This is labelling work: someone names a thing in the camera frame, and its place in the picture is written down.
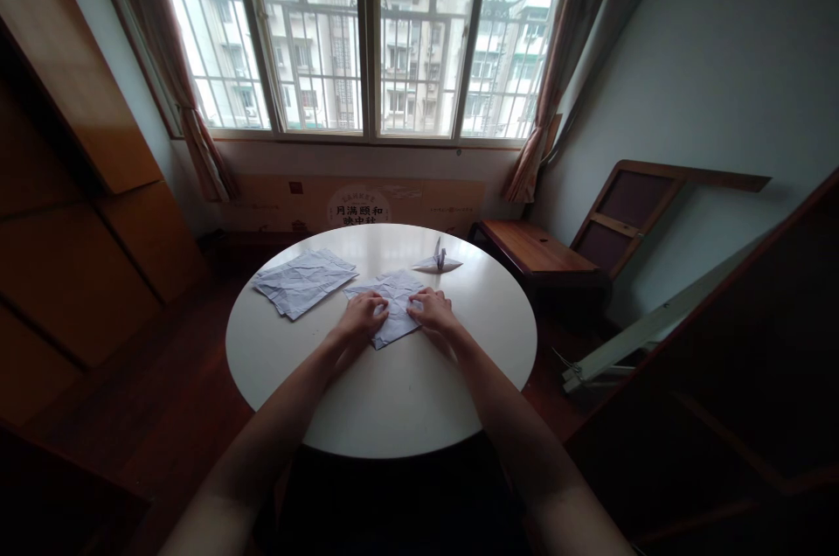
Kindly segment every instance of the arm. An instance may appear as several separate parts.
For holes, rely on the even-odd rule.
[[[571,457],[452,313],[442,292],[412,296],[408,313],[457,357],[484,431],[522,495],[551,554],[633,554]]]
[[[201,484],[161,554],[243,553],[262,502],[297,449],[334,372],[387,318],[373,292],[352,298],[338,325],[248,421]]]

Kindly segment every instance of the hand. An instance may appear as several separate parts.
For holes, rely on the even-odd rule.
[[[387,320],[390,313],[383,309],[376,314],[376,307],[382,305],[387,307],[387,301],[374,291],[366,291],[350,299],[347,302],[347,310],[338,321],[334,331],[342,341],[348,344],[361,342],[366,343],[376,335],[382,324]]]
[[[442,291],[435,292],[432,288],[425,288],[408,298],[408,301],[422,302],[422,311],[409,306],[408,315],[428,329],[445,335],[460,326],[452,312],[452,302]]]

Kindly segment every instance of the paper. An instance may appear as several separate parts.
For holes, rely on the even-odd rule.
[[[296,320],[330,292],[358,276],[355,266],[330,250],[308,250],[288,263],[257,273],[253,287],[283,316]]]
[[[387,306],[390,315],[373,337],[373,347],[378,351],[420,326],[412,317],[408,316],[407,310],[409,305],[422,309],[422,303],[409,302],[408,297],[424,288],[425,285],[417,281],[410,273],[405,270],[398,270],[396,272],[385,272],[369,281],[354,283],[351,287],[344,288],[343,292],[347,295],[347,298],[353,298],[372,289],[390,303]]]
[[[463,265],[460,261],[449,259],[446,256],[446,248],[440,250],[440,237],[437,238],[437,246],[434,248],[434,256],[417,261],[413,264],[412,269],[419,272],[451,272],[458,266]]]

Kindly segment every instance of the forearm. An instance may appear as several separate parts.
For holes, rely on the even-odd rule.
[[[537,522],[548,552],[632,553],[562,444],[495,362],[462,326],[446,338],[484,431]]]
[[[333,331],[282,382],[213,467],[162,553],[221,554],[244,548],[343,350],[341,336]]]
[[[553,432],[469,333],[447,335],[484,431],[525,501],[585,483]]]

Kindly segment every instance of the stack of paper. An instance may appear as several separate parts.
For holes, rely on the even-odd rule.
[[[296,320],[356,276],[354,265],[324,248],[307,250],[277,268],[258,272],[253,287],[265,294],[281,315]]]
[[[416,294],[424,287],[425,285],[417,281],[408,272],[399,270],[385,272],[369,281],[344,288],[343,292],[347,295],[347,298],[352,298],[372,289],[389,301],[387,310],[390,311],[390,315],[373,338],[373,347],[378,351],[420,326],[412,317],[408,316],[408,305],[411,304],[422,309],[422,303],[408,302],[408,296]]]

